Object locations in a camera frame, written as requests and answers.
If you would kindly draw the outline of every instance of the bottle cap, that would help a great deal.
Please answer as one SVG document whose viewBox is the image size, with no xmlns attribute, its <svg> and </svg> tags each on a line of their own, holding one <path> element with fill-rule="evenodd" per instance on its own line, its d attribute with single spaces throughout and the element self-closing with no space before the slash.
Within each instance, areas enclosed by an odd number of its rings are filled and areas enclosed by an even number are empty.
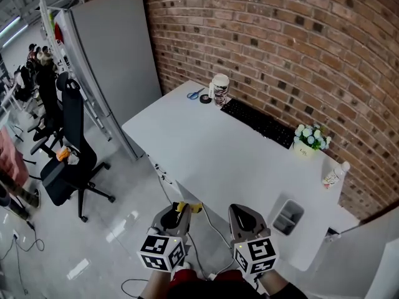
<svg viewBox="0 0 399 299">
<path fill-rule="evenodd" d="M 347 172 L 350 169 L 350 164 L 348 162 L 343 162 L 341 168 L 344 172 Z"/>
<path fill-rule="evenodd" d="M 219 86 L 219 87 L 227 87 L 229 85 L 230 79 L 227 75 L 218 73 L 216 74 L 213 79 L 212 83 Z"/>
</svg>

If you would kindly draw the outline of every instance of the yellow object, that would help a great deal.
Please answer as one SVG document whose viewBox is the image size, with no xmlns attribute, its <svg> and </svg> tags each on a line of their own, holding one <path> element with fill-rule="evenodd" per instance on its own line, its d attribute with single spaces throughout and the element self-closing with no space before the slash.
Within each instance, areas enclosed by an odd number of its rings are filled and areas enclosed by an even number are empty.
<svg viewBox="0 0 399 299">
<path fill-rule="evenodd" d="M 57 159 L 61 162 L 64 158 L 68 158 L 70 155 L 70 150 L 68 147 L 63 146 L 57 151 Z"/>
<path fill-rule="evenodd" d="M 176 212 L 181 212 L 183 210 L 183 207 L 185 206 L 185 204 L 187 204 L 187 203 L 186 202 L 179 202 L 179 204 L 177 205 Z M 190 204 L 190 208 L 191 208 L 191 212 L 192 213 L 197 214 L 200 211 L 202 211 L 202 203 Z"/>
</svg>

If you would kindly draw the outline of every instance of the orange object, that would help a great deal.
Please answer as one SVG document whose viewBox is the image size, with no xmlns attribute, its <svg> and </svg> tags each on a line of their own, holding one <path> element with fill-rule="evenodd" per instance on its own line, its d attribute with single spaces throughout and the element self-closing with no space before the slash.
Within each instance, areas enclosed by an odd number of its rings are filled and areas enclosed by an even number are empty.
<svg viewBox="0 0 399 299">
<path fill-rule="evenodd" d="M 68 147 L 63 146 L 57 151 L 57 159 L 61 162 L 64 158 L 68 158 L 70 150 Z"/>
</svg>

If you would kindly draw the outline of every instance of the scissors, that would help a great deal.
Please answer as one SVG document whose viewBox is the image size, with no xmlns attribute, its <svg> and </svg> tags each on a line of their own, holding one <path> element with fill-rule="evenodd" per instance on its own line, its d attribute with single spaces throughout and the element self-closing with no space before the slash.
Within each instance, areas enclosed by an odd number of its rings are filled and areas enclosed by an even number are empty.
<svg viewBox="0 0 399 299">
<path fill-rule="evenodd" d="M 198 95 L 202 92 L 203 89 L 204 87 L 197 92 L 187 94 L 187 98 L 189 98 L 190 100 L 196 100 L 198 98 Z"/>
</svg>

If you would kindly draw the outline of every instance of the white floor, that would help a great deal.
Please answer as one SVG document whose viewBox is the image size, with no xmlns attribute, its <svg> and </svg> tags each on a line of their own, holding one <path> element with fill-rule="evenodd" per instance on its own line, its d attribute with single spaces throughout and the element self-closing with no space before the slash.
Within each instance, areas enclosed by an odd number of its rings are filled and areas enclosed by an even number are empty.
<svg viewBox="0 0 399 299">
<path fill-rule="evenodd" d="M 25 113 L 18 115 L 23 130 L 32 123 L 28 118 Z M 129 161 L 113 141 L 107 142 L 90 120 L 85 124 L 85 137 L 97 153 L 98 161 L 112 165 L 109 171 L 101 170 L 93 182 L 98 189 L 114 195 L 116 201 L 111 204 L 106 198 L 87 192 L 84 215 L 89 221 L 84 224 L 77 216 L 76 192 L 64 205 L 56 207 L 42 184 L 30 179 L 26 184 L 28 190 L 38 187 L 42 193 L 41 207 L 29 211 L 45 249 L 39 252 L 34 247 L 28 253 L 19 252 L 22 281 L 29 292 L 26 296 L 19 281 L 15 248 L 0 263 L 9 293 L 14 298 L 128 298 L 120 289 L 121 283 L 128 278 L 150 276 L 151 271 L 142 267 L 136 251 L 153 216 L 168 205 L 158 176 L 147 157 L 134 163 Z M 39 176 L 49 159 L 43 152 L 30 155 L 33 132 L 24 132 L 21 137 L 24 142 L 16 141 L 16 146 L 26 159 L 37 162 L 27 167 L 31 175 Z M 165 189 L 172 200 L 178 199 L 170 188 Z M 210 210 L 209 216 L 229 240 L 228 223 Z M 0 208 L 0 257 L 10 247 L 13 230 L 19 234 L 22 247 L 28 248 L 33 243 L 33 231 L 26 223 Z M 193 215 L 190 232 L 206 273 L 215 273 L 231 261 L 229 250 L 208 225 L 204 212 Z M 198 269 L 193 248 L 188 261 Z M 311 278 L 313 274 L 312 271 L 303 274 L 284 262 L 279 263 L 277 271 L 293 283 Z M 125 289 L 132 295 L 139 295 L 143 286 L 144 283 L 132 282 L 127 283 Z"/>
</svg>

